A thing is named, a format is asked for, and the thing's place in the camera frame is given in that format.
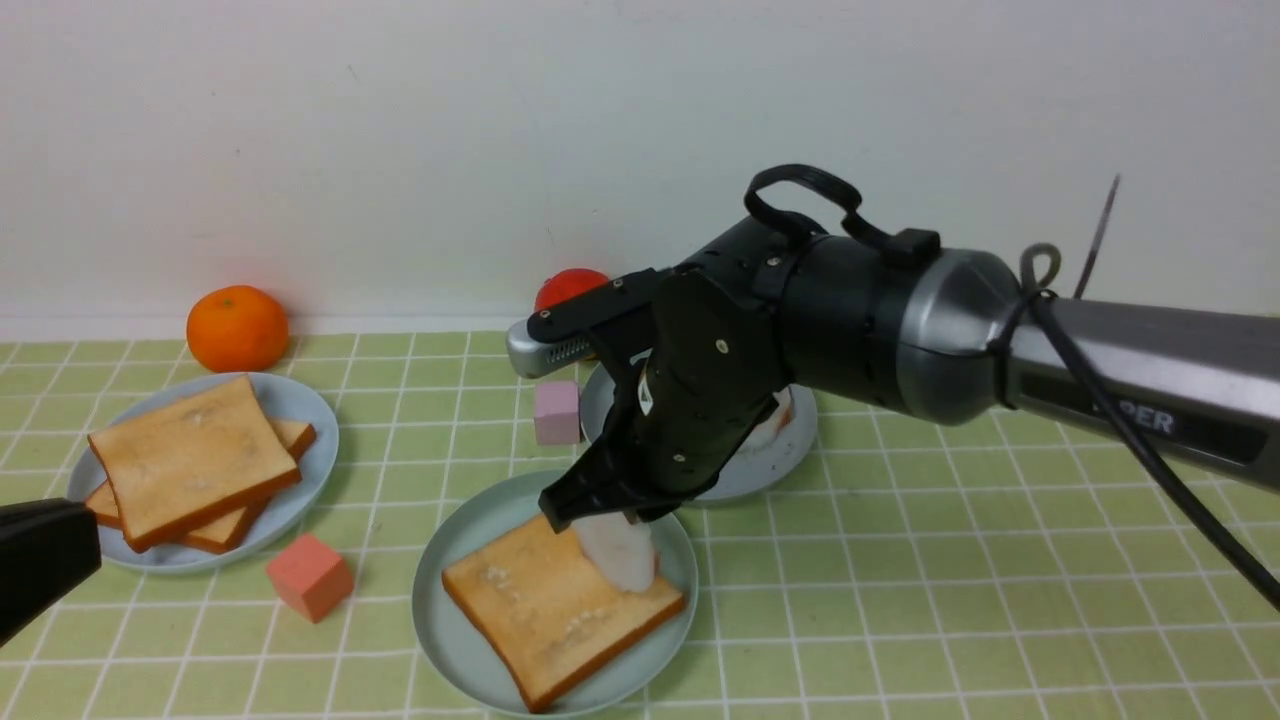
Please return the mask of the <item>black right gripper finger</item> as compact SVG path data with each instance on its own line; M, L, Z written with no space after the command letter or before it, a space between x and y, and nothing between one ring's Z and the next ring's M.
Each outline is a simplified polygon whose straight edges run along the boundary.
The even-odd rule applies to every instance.
M636 489L639 455L623 443L600 439L539 495L538 507L554 533L584 518L620 512L634 520L641 507Z
M660 489L627 491L623 495L621 512L631 524L649 523L672 514L690 498L691 495L687 492L675 493Z

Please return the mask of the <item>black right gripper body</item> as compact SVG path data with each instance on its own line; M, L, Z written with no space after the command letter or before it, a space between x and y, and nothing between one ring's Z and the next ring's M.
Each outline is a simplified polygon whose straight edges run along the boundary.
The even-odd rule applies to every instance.
M618 439L607 443L621 471L621 498L686 501L713 487L753 428L787 384L776 305L750 281L681 268L652 301L657 337L637 398Z

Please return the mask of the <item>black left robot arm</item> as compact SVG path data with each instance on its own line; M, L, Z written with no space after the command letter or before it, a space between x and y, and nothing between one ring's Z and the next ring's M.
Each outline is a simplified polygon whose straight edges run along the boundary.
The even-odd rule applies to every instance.
M96 516L83 502L41 498L1 507L1 643L102 566Z

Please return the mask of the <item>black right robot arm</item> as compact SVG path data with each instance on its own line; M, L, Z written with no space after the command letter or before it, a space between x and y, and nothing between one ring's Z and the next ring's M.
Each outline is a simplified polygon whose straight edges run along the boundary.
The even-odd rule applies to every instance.
M676 266L623 275L507 334L539 378L594 356L604 433L540 498L557 530L650 521L708 492L787 386L941 427L1004 406L1277 489L1277 319L1061 299L989 252L788 240L746 217Z

